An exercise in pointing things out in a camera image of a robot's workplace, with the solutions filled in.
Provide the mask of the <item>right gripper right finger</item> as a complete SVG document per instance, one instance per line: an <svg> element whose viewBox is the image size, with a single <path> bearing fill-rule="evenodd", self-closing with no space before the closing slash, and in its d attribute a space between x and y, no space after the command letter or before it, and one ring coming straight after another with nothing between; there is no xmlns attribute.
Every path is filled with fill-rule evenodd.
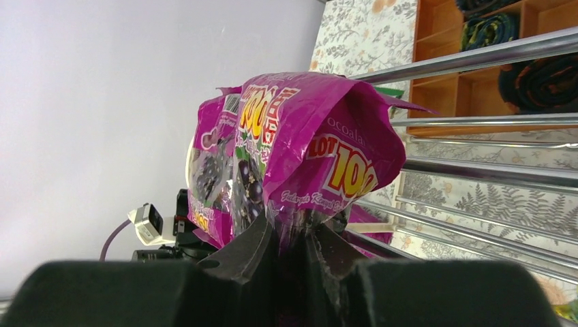
<svg viewBox="0 0 578 327"><path fill-rule="evenodd" d="M311 326L559 326L518 264L369 259L327 227L305 237Z"/></svg>

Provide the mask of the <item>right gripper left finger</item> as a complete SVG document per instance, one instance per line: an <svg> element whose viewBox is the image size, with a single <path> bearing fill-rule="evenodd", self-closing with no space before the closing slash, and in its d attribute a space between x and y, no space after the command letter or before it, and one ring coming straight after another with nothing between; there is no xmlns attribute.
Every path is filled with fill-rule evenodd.
<svg viewBox="0 0 578 327"><path fill-rule="evenodd" d="M257 218L194 263L48 262L22 284L2 326L272 326L275 235Z"/></svg>

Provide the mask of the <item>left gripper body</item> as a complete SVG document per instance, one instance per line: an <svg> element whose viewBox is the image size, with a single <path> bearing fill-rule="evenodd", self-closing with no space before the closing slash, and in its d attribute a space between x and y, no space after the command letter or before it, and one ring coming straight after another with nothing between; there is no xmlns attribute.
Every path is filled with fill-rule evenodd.
<svg viewBox="0 0 578 327"><path fill-rule="evenodd" d="M194 225L188 218L188 192L180 189L177 194L173 234L174 244L147 246L147 249L135 250L133 261L147 262L151 260L191 260L199 262L215 253L217 248L209 242L209 237Z"/></svg>

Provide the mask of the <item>purple candy bag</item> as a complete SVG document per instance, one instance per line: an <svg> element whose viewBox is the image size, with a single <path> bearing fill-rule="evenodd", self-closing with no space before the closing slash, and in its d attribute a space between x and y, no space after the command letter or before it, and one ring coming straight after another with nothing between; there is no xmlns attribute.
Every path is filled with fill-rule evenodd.
<svg viewBox="0 0 578 327"><path fill-rule="evenodd" d="M299 92L296 88L251 84L241 94L232 164L236 236L264 211L263 178L279 129L279 111Z"/></svg>
<svg viewBox="0 0 578 327"><path fill-rule="evenodd" d="M342 76L308 72L281 79L296 94L281 105L262 187L267 217L288 240L395 180L406 151L389 111L419 106Z"/></svg>
<svg viewBox="0 0 578 327"><path fill-rule="evenodd" d="M203 102L185 165L187 218L194 234L221 249L233 238L231 217L232 150L241 87L222 87L221 95Z"/></svg>

